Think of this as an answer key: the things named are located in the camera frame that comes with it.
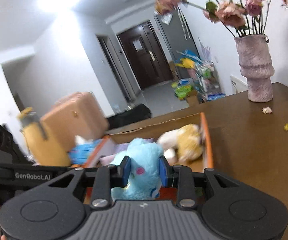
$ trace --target gray floor tile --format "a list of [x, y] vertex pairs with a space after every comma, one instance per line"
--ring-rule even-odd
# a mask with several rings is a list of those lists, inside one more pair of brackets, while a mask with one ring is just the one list
[[135, 105], [145, 104], [152, 112], [152, 117], [168, 114], [188, 107], [188, 103], [180, 101], [174, 94], [171, 82], [149, 87], [140, 93]]

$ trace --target green leaf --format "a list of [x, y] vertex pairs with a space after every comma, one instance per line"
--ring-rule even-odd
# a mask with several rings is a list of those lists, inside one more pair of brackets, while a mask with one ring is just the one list
[[215, 14], [215, 11], [217, 11], [217, 5], [213, 2], [207, 2], [206, 3], [206, 10], [210, 13]]

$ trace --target suitcase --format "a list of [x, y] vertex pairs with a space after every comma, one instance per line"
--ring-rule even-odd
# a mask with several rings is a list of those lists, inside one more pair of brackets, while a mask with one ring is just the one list
[[99, 139], [109, 126], [97, 100], [89, 92], [77, 92], [60, 99], [41, 122], [53, 131], [67, 152], [75, 147], [76, 135], [87, 140]]

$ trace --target ceramic vase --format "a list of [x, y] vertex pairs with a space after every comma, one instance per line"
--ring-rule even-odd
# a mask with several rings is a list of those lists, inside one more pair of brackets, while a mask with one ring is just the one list
[[268, 102], [273, 99], [271, 76], [275, 70], [266, 38], [263, 34], [234, 38], [240, 72], [247, 78], [248, 99], [253, 102]]

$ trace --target black bag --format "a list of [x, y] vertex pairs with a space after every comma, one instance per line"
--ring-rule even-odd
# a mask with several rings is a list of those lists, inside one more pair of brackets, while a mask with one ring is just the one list
[[125, 125], [129, 125], [131, 123], [150, 119], [151, 116], [152, 113], [150, 109], [144, 104], [140, 104], [131, 110], [111, 116], [107, 120], [109, 122], [109, 129], [111, 130]]

